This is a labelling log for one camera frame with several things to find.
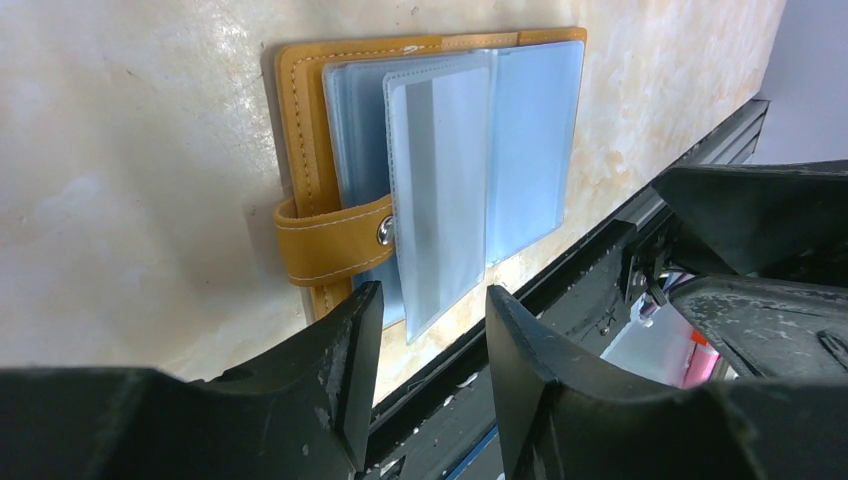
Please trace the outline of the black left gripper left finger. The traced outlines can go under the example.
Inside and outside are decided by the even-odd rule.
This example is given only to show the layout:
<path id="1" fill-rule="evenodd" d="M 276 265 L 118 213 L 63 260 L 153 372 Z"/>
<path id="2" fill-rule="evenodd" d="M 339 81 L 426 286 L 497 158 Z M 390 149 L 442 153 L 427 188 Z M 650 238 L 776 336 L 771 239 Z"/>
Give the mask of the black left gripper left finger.
<path id="1" fill-rule="evenodd" d="M 5 479 L 351 479 L 366 466 L 384 300 L 326 317 L 210 381 L 152 368 L 1 373 Z"/>

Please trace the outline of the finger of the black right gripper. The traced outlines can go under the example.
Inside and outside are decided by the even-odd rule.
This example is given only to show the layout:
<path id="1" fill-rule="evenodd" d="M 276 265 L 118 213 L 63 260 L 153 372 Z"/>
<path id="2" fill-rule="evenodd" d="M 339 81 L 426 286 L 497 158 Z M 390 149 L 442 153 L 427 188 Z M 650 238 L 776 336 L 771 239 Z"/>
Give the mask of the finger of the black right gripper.
<path id="1" fill-rule="evenodd" d="M 669 300 L 742 377 L 847 377 L 845 288 L 698 276 Z"/>
<path id="2" fill-rule="evenodd" d="M 847 274 L 847 163 L 670 168 L 652 183 L 690 237 L 700 271 L 762 277 Z"/>

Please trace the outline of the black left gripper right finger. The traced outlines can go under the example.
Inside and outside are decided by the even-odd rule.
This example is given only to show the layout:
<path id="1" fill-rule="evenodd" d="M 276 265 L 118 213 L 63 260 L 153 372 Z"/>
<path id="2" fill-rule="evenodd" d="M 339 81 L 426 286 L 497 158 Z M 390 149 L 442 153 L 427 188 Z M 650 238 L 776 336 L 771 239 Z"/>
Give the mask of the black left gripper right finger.
<path id="1" fill-rule="evenodd" d="M 847 385 L 713 381 L 623 370 L 491 286 L 485 330 L 509 479 L 843 479 Z"/>

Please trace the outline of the yellow leather card holder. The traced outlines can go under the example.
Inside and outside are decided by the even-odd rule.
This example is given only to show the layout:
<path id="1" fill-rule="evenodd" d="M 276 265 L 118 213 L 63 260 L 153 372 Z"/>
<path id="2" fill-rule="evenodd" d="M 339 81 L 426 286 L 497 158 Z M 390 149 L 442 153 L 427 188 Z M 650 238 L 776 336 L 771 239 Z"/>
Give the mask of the yellow leather card holder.
<path id="1" fill-rule="evenodd" d="M 278 53 L 293 197 L 273 218 L 316 318 L 378 281 L 383 323 L 413 342 L 562 225 L 586 40 L 564 27 Z"/>

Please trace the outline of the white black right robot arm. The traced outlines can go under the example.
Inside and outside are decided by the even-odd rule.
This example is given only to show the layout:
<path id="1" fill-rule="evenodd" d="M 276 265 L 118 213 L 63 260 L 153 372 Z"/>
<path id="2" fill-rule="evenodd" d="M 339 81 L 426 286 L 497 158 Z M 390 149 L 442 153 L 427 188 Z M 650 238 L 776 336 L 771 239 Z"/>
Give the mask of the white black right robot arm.
<path id="1" fill-rule="evenodd" d="M 847 373 L 847 164 L 674 167 L 663 217 L 630 262 L 660 296 L 631 298 L 604 358 L 676 387 Z"/>

